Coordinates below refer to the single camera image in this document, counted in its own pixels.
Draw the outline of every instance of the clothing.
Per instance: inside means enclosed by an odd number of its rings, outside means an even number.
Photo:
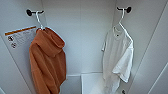
[[[64,41],[51,29],[38,29],[29,53],[33,81],[38,94],[59,94],[66,79]]]
[[[133,40],[126,29],[118,31],[113,27],[106,35],[102,51],[105,92],[114,94],[119,87],[120,78],[128,82],[132,67]]]

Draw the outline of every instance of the hook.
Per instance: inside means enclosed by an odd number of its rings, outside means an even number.
[[[128,7],[127,9],[124,9],[124,10],[126,10],[127,13],[130,13],[131,9],[132,9],[131,7]]]
[[[32,16],[32,13],[36,13],[36,12],[31,12],[31,10],[27,9],[27,10],[26,10],[26,13],[27,13],[28,16]]]

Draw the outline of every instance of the orange hoodie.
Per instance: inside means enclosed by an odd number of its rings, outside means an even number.
[[[51,29],[37,29],[29,53],[33,81],[38,94],[59,94],[66,79],[64,41]]]

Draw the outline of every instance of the white wall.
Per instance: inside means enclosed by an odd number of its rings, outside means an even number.
[[[31,94],[1,36],[0,44],[0,94]]]
[[[132,7],[132,11],[129,14],[126,13],[122,23],[134,40],[134,58],[131,77],[127,84],[121,82],[118,89],[119,94],[123,89],[126,91],[126,94],[129,94],[127,92],[155,31],[166,2],[167,0],[117,0],[116,7]],[[113,25],[119,21],[121,12],[115,10]]]
[[[128,94],[166,94],[168,74],[168,4],[166,5]]]
[[[102,72],[101,47],[115,0],[43,0],[47,25],[65,41],[67,74]]]
[[[28,53],[30,41],[27,42],[24,47],[20,47],[16,50],[10,46],[5,33],[31,26],[39,26],[35,15],[31,17],[28,16],[26,14],[26,10],[43,10],[41,0],[0,0],[0,6],[0,35],[7,45],[7,48],[15,63],[19,67],[19,70],[21,71],[27,85],[29,86],[32,93],[35,94],[31,79]],[[40,18],[43,25],[46,25],[45,16],[42,14],[40,15]]]

